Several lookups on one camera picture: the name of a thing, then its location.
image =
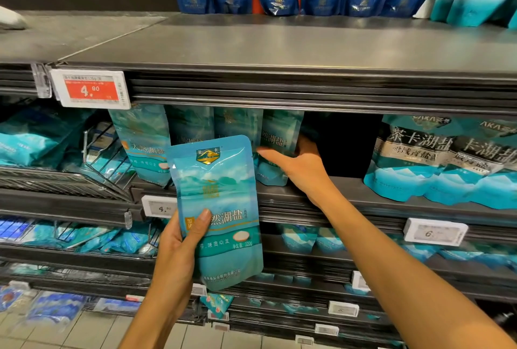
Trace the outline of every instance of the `tile floor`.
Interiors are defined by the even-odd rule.
[[[18,320],[16,314],[0,313],[1,349],[116,349],[132,318],[84,311],[63,332],[45,326],[12,328]],[[204,327],[176,324],[165,344],[165,349],[243,348],[308,349],[289,340],[240,332],[223,333],[208,324]]]

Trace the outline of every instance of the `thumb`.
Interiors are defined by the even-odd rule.
[[[194,224],[190,228],[190,231],[186,238],[183,240],[182,246],[194,251],[194,249],[197,246],[197,243],[199,243],[199,241],[206,234],[206,231],[210,226],[211,219],[211,211],[208,209],[204,209],[201,212],[201,214],[197,216],[197,219],[194,220]]]
[[[258,146],[257,152],[264,157],[266,160],[278,165],[285,172],[292,158],[281,154],[279,151],[271,149],[265,146]]]

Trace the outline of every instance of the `white price tag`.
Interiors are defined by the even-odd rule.
[[[212,322],[212,329],[219,330],[221,332],[229,332],[229,325],[226,323]]]
[[[191,296],[206,296],[206,286],[203,284],[192,284]]]
[[[143,196],[142,205],[147,217],[171,218],[178,207],[178,198],[172,196]]]
[[[30,291],[30,284],[25,281],[11,280],[9,281],[9,286],[14,290]]]
[[[139,302],[141,303],[142,301],[144,301],[145,297],[144,296],[139,296],[139,295],[126,295],[126,300],[127,301],[136,301],[136,302]]]
[[[404,240],[459,246],[468,230],[469,226],[461,222],[408,218],[404,227]]]
[[[370,287],[366,284],[362,274],[357,270],[354,270],[352,273],[352,288],[359,289],[361,291],[370,291]]]
[[[331,315],[352,316],[353,318],[357,318],[359,315],[359,306],[352,303],[329,301],[328,313]]]
[[[222,320],[223,322],[229,322],[229,312],[225,312],[221,319],[217,318],[216,315],[210,310],[208,310],[208,319]]]
[[[296,335],[295,338],[294,338],[294,341],[297,344],[300,344],[300,345],[307,345],[307,346],[313,346],[314,345],[314,338],[312,338],[312,337]]]
[[[52,69],[50,77],[63,107],[131,108],[124,72]]]
[[[324,334],[326,336],[337,337],[339,334],[339,327],[330,326],[330,325],[321,325],[320,323],[316,323],[316,326],[314,327],[314,332],[316,334]]]

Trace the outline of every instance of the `person's right hand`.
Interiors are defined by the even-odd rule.
[[[296,187],[307,194],[318,207],[320,198],[335,189],[323,167],[316,144],[303,135],[298,137],[297,157],[288,157],[264,146],[257,147],[257,152],[266,160],[278,165]]]

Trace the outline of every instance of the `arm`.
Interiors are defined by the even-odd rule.
[[[160,236],[151,287],[118,349],[162,349],[192,292],[194,251],[212,214],[205,209],[181,241],[178,211]]]
[[[407,254],[341,195],[313,142],[300,136],[298,147],[295,158],[264,147],[257,151],[280,166],[327,216],[411,349],[517,348],[474,303]]]

